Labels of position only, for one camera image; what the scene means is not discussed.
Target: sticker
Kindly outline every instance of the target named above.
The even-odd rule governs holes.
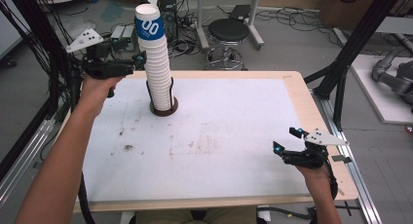
[[[161,18],[155,20],[135,19],[137,36],[142,40],[155,41],[164,36],[164,23]]]

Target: black metal pole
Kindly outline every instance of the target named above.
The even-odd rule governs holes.
[[[334,123],[339,131],[342,130],[341,114],[347,72],[359,52],[380,26],[396,1],[397,0],[374,0],[334,62],[321,71],[304,79],[306,83],[310,83],[324,76],[319,86],[314,89],[314,94],[324,99],[328,99],[334,88],[339,85],[336,91],[333,116]]]

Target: cardboard box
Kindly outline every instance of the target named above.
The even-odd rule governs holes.
[[[323,0],[319,9],[322,24],[355,29],[374,0]]]

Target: gray floor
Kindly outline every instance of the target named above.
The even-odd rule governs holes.
[[[115,0],[100,0],[96,4],[79,0],[58,5],[58,9],[61,13],[70,14],[88,8],[74,17],[92,20],[96,24],[96,31],[103,33],[111,31],[118,23],[131,23],[134,5]],[[205,16],[216,11],[217,8],[205,10]],[[214,14],[211,18],[222,17],[224,15]],[[295,30],[276,19],[258,19],[255,26],[265,41],[265,46],[260,51],[249,42],[238,46],[249,70],[296,70],[305,77],[331,63],[341,50],[339,46],[329,42],[328,34],[318,30]],[[336,41],[332,34],[330,37],[333,42]],[[374,36],[366,49],[384,52],[394,47],[401,50],[399,46],[390,45],[380,36]],[[0,67],[0,94],[3,96],[0,102],[0,132],[3,136],[0,141],[0,159],[4,158],[47,97],[47,77],[31,51],[21,44],[12,51],[12,55],[18,66],[11,68],[2,63]],[[406,52],[400,55],[409,56]],[[170,67],[172,70],[202,70],[205,61],[203,53],[179,56],[170,62]],[[314,82],[309,88],[316,87],[317,84],[318,82]],[[404,125],[380,122],[352,72],[348,75],[342,117],[344,133],[352,144],[357,164],[383,223],[411,223],[413,175],[408,170],[413,168],[412,135],[404,131]],[[0,209],[2,223],[14,222],[19,205],[36,171],[36,168],[30,168],[25,173],[14,193]],[[306,213],[306,208],[311,205],[277,206]],[[357,202],[349,201],[349,205],[357,205]],[[343,223],[364,222],[357,210],[352,210],[352,216],[349,216],[346,210],[339,211]],[[271,215],[272,223],[309,223],[275,212]],[[121,213],[96,213],[94,217],[96,223],[119,223]],[[72,223],[84,222],[81,215],[74,214]]]

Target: white bracket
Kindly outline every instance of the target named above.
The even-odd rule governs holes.
[[[103,42],[103,38],[93,29],[88,28],[70,46],[66,46],[66,51],[73,53],[100,42]]]
[[[304,139],[307,142],[321,145],[350,145],[349,141],[345,141],[328,132],[320,131],[319,129],[309,133]]]

